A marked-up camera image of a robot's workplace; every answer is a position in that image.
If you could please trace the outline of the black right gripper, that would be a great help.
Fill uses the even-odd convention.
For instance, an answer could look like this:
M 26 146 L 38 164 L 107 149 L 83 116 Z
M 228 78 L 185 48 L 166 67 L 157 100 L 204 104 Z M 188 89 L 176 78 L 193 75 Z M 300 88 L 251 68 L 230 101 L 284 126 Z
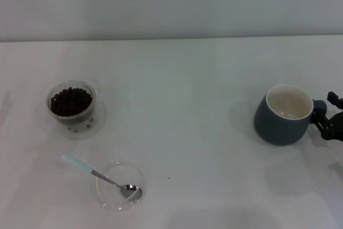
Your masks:
M 343 109 L 343 98 L 339 98 L 334 92 L 328 93 L 327 100 L 337 108 Z M 322 138 L 342 142 L 342 112 L 328 119 L 321 108 L 314 109 L 311 123 L 317 127 Z

